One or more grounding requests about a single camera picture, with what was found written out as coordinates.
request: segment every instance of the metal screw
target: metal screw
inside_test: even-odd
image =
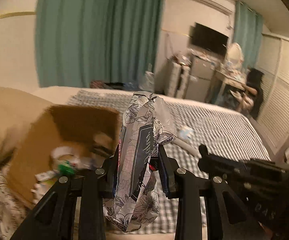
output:
[[[221,182],[222,182],[222,179],[217,176],[217,177],[214,177],[214,178],[213,178],[213,181],[214,181],[215,183],[221,183]]]
[[[252,186],[251,186],[251,184],[249,182],[245,182],[243,185],[244,185],[244,187],[246,189],[251,189],[252,188]]]
[[[177,173],[179,174],[185,174],[187,171],[184,168],[177,168]]]
[[[105,173],[105,170],[103,168],[98,168],[95,170],[95,174],[102,175],[104,173]]]
[[[60,179],[59,179],[59,182],[60,183],[66,183],[68,181],[68,177],[66,176],[62,176]]]

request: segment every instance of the checkered bedsheet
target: checkered bedsheet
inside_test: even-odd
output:
[[[128,107],[131,96],[119,94],[98,94],[81,90],[73,96],[68,104],[83,106],[107,106],[117,109],[121,114]],[[269,160],[268,153],[259,136],[246,117],[235,112],[221,112],[183,103],[167,102],[177,129],[186,125],[194,130],[190,145],[198,149],[201,143],[209,152],[232,160],[258,158]],[[198,158],[189,155],[176,145],[167,144],[168,157],[177,160],[180,167],[191,171],[196,176],[207,178],[197,166]],[[148,226],[128,234],[174,233],[176,228],[178,199],[167,199],[162,192],[161,182],[157,175],[159,216]],[[202,222],[206,223],[206,210],[201,199]],[[124,234],[115,227],[110,231]]]

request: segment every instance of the patterned blanket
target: patterned blanket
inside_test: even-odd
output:
[[[107,106],[120,111],[128,107],[131,96],[119,94],[99,94],[81,90],[73,96],[68,104],[82,106]],[[185,103],[167,102],[177,129],[186,125],[194,130],[190,145],[198,149],[203,143],[213,154],[232,160],[259,158],[269,160],[269,155],[252,125],[243,115],[235,112],[222,112],[205,109]],[[199,177],[207,178],[207,174],[198,169],[198,158],[189,155],[176,145],[165,146],[169,157],[177,160],[180,167],[191,171]],[[0,236],[9,239],[24,219],[27,210],[9,192],[5,174],[7,166],[0,170]],[[148,226],[128,234],[174,233],[176,228],[178,200],[165,198],[159,176],[158,199],[159,216]],[[202,221],[206,223],[204,201],[201,199]],[[107,230],[123,234],[117,228],[107,224]]]

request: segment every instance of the curtain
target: curtain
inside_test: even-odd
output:
[[[38,0],[41,87],[137,81],[154,67],[164,0]]]
[[[256,64],[262,38],[263,17],[248,5],[236,2],[233,42],[240,45],[244,62],[242,67],[253,68]]]

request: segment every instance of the white louvered closet door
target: white louvered closet door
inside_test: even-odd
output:
[[[289,39],[265,35],[260,50],[264,102],[257,121],[277,147],[289,133]]]

